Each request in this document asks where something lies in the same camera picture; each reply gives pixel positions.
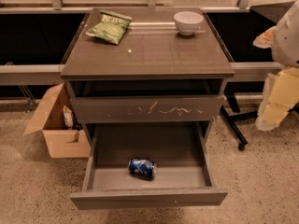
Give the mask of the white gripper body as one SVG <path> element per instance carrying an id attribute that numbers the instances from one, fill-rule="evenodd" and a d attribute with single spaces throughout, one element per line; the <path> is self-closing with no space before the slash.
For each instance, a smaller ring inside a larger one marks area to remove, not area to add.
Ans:
<path id="1" fill-rule="evenodd" d="M 295 1 L 277 23 L 272 57 L 284 66 L 299 66 L 299 1 Z"/>

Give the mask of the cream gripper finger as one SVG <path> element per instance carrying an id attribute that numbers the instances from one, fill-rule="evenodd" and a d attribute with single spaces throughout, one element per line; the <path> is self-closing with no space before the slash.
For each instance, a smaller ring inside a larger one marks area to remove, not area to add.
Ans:
<path id="1" fill-rule="evenodd" d="M 263 86 L 256 127 L 271 131 L 279 126 L 289 111 L 299 103 L 299 69 L 285 68 L 276 75 L 269 74 Z"/>
<path id="2" fill-rule="evenodd" d="M 261 49 L 270 48 L 272 46 L 272 43 L 273 43 L 273 37 L 274 37 L 274 33 L 275 33 L 276 29 L 277 29 L 277 27 L 273 26 L 273 27 L 270 27 L 269 29 L 267 29 L 262 34 L 258 35 L 254 39 L 253 45 L 255 47 L 261 48 Z"/>

